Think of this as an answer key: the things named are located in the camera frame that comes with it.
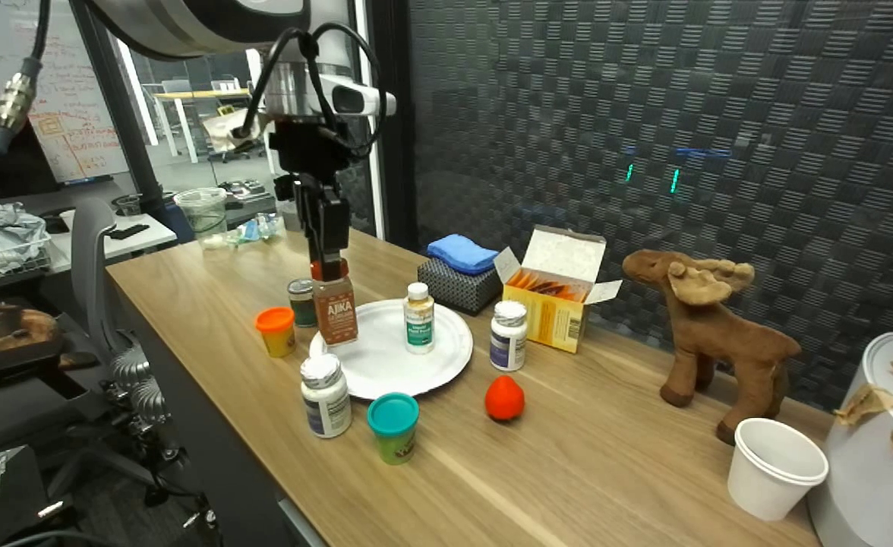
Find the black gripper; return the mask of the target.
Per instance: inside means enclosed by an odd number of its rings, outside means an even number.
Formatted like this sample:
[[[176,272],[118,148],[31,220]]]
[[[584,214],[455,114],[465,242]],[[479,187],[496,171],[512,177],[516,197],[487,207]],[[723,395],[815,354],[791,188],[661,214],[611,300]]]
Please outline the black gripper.
[[[278,202],[296,202],[310,266],[329,281],[336,281],[348,242],[348,202],[339,197],[336,175],[356,161],[356,148],[347,143],[347,124],[277,123],[270,148],[278,155],[281,167],[281,177],[274,181],[274,191]]]

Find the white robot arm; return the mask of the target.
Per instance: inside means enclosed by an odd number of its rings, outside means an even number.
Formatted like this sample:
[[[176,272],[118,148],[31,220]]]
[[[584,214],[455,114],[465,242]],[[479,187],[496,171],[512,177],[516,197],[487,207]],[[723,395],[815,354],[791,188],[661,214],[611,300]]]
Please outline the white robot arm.
[[[374,62],[348,28],[348,0],[89,0],[94,17],[149,57],[203,57],[265,48],[246,119],[232,143],[257,133],[291,177],[315,281],[347,274],[348,202],[336,175],[360,161],[395,98],[379,77],[360,79],[356,55]]]

